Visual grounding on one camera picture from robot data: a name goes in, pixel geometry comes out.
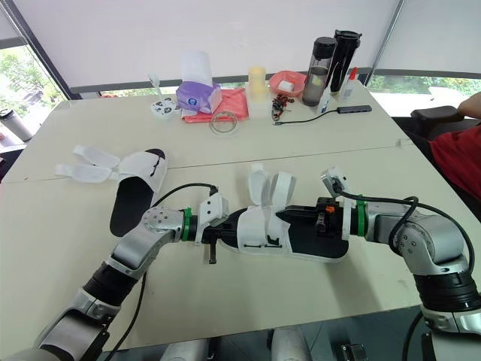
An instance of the person's arm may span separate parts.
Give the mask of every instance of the person's arm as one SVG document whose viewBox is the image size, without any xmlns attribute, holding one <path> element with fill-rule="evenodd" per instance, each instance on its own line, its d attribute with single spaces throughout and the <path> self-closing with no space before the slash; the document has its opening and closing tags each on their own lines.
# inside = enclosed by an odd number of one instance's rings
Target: person's arm
<svg viewBox="0 0 481 361">
<path fill-rule="evenodd" d="M 481 92 L 463 101 L 458 106 L 458 113 L 466 117 L 481 119 Z"/>
</svg>

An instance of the black armrest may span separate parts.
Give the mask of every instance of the black armrest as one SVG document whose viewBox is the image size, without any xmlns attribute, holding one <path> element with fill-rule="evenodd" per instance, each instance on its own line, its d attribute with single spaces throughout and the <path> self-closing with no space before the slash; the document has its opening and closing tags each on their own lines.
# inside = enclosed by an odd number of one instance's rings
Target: black armrest
<svg viewBox="0 0 481 361">
<path fill-rule="evenodd" d="M 464 116 L 450 105 L 429 109 L 416 109 L 411 113 L 415 125 L 415 133 L 427 138 L 431 130 L 438 124 L 461 122 Z"/>
<path fill-rule="evenodd" d="M 458 109 L 450 105 L 429 109 L 416 109 L 411 113 L 411 117 L 414 120 L 429 123 L 430 125 L 460 122 L 464 119 L 464 116 L 458 113 Z"/>
</svg>

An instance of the red shirt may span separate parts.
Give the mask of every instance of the red shirt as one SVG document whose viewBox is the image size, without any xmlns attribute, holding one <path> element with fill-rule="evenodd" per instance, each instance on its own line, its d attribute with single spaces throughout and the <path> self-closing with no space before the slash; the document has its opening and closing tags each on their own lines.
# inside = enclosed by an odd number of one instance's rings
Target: red shirt
<svg viewBox="0 0 481 361">
<path fill-rule="evenodd" d="M 481 201 L 481 126 L 431 141 L 435 162 L 455 185 Z"/>
</svg>

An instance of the window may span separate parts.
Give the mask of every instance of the window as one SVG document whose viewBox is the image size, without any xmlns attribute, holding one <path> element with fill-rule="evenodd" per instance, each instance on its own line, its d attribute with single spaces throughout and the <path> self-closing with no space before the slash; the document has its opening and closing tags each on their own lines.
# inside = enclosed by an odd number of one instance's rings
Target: window
<svg viewBox="0 0 481 361">
<path fill-rule="evenodd" d="M 37 132 L 50 111 L 62 100 L 62 92 L 37 60 L 30 47 L 0 50 L 0 109 L 13 109 L 31 132 Z M 23 142 L 0 126 L 0 149 Z"/>
<path fill-rule="evenodd" d="M 162 94 L 175 94 L 177 86 L 165 86 L 161 87 Z M 109 90 L 101 92 L 102 96 L 155 96 L 157 91 L 153 88 L 141 88 L 141 89 L 125 89 L 125 90 Z"/>
<path fill-rule="evenodd" d="M 408 117 L 415 109 L 458 107 L 481 92 L 481 79 L 373 75 L 368 89 L 391 117 Z"/>
<path fill-rule="evenodd" d="M 245 87 L 247 82 L 237 82 L 237 83 L 221 83 L 220 87 L 222 89 L 235 89 Z M 164 86 L 160 88 L 162 94 L 175 94 L 178 86 Z M 102 96 L 154 96 L 157 94 L 156 90 L 153 88 L 142 88 L 142 89 L 125 89 L 125 90 L 109 90 L 101 92 Z"/>
</svg>

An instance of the green ring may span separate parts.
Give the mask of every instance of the green ring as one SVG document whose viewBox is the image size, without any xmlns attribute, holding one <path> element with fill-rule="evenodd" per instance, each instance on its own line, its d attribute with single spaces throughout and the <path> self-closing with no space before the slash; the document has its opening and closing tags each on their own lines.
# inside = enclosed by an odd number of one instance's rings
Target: green ring
<svg viewBox="0 0 481 361">
<path fill-rule="evenodd" d="M 366 205 L 366 202 L 357 201 L 357 206 L 358 206 L 358 236 L 359 237 L 364 237 L 364 235 L 365 235 L 365 205 Z"/>
<path fill-rule="evenodd" d="M 187 241 L 187 237 L 189 236 L 189 228 L 190 228 L 190 219 L 192 218 L 192 209 L 186 208 L 183 210 L 183 233 L 182 233 L 182 241 Z"/>
</svg>

